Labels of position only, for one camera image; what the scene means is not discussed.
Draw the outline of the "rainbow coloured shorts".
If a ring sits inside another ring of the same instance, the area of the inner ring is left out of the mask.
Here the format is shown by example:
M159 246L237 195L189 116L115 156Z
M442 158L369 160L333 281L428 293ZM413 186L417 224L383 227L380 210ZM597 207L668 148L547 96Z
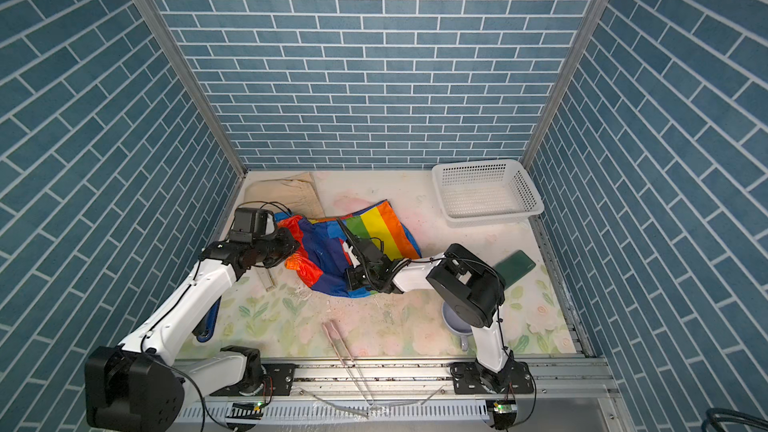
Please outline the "rainbow coloured shorts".
M415 238L387 200L337 218L309 219L281 212L277 224L287 228L299 243L285 267L295 271L307 287L326 295L363 298L374 292L370 285L349 284L347 270L357 258L348 233L371 241L390 259L421 257Z

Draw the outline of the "beige shorts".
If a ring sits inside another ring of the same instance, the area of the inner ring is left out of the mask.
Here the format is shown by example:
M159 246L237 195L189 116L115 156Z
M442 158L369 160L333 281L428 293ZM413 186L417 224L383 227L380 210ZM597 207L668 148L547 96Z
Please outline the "beige shorts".
M312 219L326 216L309 172L254 182L245 188L244 201L247 206L280 202L295 215Z

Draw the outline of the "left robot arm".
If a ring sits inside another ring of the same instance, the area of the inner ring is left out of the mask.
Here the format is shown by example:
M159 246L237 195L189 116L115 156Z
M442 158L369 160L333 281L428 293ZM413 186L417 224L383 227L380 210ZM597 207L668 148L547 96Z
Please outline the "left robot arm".
M179 413L222 389L270 397L273 381L255 348L228 346L177 365L184 342L251 268L275 267L299 249L269 204L239 207L225 238L206 246L178 288L133 332L98 347L84 366L86 420L112 431L165 431Z

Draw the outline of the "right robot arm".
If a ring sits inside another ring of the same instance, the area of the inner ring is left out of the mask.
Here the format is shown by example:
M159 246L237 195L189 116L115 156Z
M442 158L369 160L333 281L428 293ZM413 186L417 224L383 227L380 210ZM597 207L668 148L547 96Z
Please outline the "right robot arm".
M507 285L469 249L454 243L435 256L394 260L375 239L352 237L343 247L352 260L346 269L351 289L383 294L433 290L471 327L480 370L499 374L507 366L511 354L503 341L500 317Z

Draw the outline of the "clear plastic tube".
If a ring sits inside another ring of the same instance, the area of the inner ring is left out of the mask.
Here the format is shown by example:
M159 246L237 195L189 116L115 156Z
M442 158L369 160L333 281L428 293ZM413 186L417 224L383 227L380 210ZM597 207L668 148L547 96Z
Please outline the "clear plastic tube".
M269 269L259 269L258 276L266 292L275 289L276 284Z

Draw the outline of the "lavender mug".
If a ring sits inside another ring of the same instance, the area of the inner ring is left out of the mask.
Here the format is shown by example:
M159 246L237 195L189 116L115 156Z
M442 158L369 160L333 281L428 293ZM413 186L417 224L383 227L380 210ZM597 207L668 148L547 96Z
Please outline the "lavender mug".
M462 352L469 350L469 338L473 335L472 327L463 321L446 302L441 308L442 319L449 331L455 335Z

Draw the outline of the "blue stapler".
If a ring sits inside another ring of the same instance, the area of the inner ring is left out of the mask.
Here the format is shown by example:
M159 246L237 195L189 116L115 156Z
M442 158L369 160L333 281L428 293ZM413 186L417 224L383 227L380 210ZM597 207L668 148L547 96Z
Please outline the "blue stapler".
M218 298L193 329L193 336L199 343L208 342L214 335L220 310L221 298Z

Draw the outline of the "pink chopstick pair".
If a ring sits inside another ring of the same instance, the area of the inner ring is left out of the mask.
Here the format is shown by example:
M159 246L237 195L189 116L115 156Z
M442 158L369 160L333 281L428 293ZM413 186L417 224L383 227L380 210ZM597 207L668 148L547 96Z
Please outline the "pink chopstick pair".
M350 349L347 347L342 334L332 321L326 321L322 323L322 329L330 343L331 348L342 368L346 371L349 379L355 385L362 398L369 406L375 404L373 393L368 386L366 379L357 366L356 360L352 355Z

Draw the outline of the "white plastic basket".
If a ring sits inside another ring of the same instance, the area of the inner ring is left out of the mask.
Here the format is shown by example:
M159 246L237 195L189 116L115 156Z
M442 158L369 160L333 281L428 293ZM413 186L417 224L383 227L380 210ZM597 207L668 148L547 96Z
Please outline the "white plastic basket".
M431 174L439 208L451 227L515 223L544 212L531 176L516 160L440 164Z

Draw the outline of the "aluminium front rail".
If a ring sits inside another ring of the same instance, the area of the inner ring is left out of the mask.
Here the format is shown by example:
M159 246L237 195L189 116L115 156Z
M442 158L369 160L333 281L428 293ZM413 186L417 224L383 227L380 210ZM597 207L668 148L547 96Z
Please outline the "aluminium front rail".
M454 392L449 365L468 361L449 358L355 359L370 387L375 404L388 400L435 398L491 398L493 394L457 395ZM532 394L499 394L501 398L596 398L619 396L619 387L607 362L581 356L523 356L528 364L535 391ZM332 400L365 402L337 359L266 359L267 363L293 363L296 372L289 396L277 399L300 399L316 396Z

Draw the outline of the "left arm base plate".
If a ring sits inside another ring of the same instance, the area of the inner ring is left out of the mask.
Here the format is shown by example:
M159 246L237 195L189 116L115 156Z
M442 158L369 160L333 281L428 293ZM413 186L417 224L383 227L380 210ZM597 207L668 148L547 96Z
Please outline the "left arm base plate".
M296 365L293 363L260 363L248 365L244 377L234 385L212 393L212 396L262 397L289 396Z

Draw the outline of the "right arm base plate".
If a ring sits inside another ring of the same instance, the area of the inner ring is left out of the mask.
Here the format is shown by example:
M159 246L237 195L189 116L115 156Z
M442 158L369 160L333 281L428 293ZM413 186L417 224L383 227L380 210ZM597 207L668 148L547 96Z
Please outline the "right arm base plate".
M499 372L477 361L453 362L448 370L457 395L532 394L535 391L528 364L514 359L508 360Z

